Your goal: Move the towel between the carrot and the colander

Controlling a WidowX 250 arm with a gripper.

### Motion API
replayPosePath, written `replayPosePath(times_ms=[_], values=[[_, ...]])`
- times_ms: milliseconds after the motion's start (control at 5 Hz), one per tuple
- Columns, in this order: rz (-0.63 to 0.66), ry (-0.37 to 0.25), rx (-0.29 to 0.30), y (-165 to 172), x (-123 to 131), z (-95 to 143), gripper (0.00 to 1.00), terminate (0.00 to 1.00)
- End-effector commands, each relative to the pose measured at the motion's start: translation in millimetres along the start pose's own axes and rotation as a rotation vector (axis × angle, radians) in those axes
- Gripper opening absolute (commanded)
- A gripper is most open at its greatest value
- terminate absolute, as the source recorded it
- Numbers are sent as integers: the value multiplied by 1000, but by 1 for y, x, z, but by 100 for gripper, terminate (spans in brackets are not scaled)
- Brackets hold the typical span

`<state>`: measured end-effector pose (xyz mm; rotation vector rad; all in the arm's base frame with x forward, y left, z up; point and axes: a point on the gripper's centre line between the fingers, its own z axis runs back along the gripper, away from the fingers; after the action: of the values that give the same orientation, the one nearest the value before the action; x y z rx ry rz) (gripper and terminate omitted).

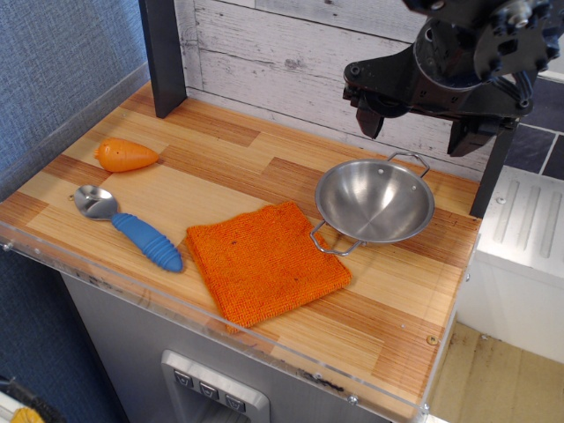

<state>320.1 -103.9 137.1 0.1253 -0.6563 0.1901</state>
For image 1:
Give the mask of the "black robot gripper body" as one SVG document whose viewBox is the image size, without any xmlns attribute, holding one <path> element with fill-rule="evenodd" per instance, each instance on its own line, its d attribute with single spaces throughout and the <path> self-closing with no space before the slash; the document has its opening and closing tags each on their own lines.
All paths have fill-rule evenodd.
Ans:
<svg viewBox="0 0 564 423">
<path fill-rule="evenodd" d="M 378 97 L 382 115 L 407 113 L 459 121 L 467 116 L 517 118 L 528 111 L 528 75 L 512 80 L 493 68 L 476 73 L 478 32 L 429 19 L 405 50 L 348 64 L 343 97 L 357 109 L 362 94 Z"/>
</svg>

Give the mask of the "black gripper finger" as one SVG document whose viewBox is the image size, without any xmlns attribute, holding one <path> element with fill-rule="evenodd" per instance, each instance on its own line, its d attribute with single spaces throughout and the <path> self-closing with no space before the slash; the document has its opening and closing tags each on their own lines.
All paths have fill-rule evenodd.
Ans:
<svg viewBox="0 0 564 423">
<path fill-rule="evenodd" d="M 358 99 L 356 119 L 361 132 L 371 139 L 376 139 L 384 122 L 379 98 L 362 94 Z"/>
<path fill-rule="evenodd" d="M 462 119 L 452 124 L 447 153 L 449 156 L 465 156 L 486 145 L 493 136 L 493 120 Z"/>
</svg>

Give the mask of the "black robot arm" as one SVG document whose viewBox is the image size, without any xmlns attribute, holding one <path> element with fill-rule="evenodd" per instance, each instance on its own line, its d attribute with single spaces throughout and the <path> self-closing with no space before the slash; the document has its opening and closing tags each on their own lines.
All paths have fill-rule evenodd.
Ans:
<svg viewBox="0 0 564 423">
<path fill-rule="evenodd" d="M 343 97 L 361 132 L 377 138 L 408 113 L 452 123 L 448 154 L 462 157 L 533 108 L 533 82 L 560 55 L 561 1 L 408 1 L 427 20 L 392 55 L 348 64 Z"/>
</svg>

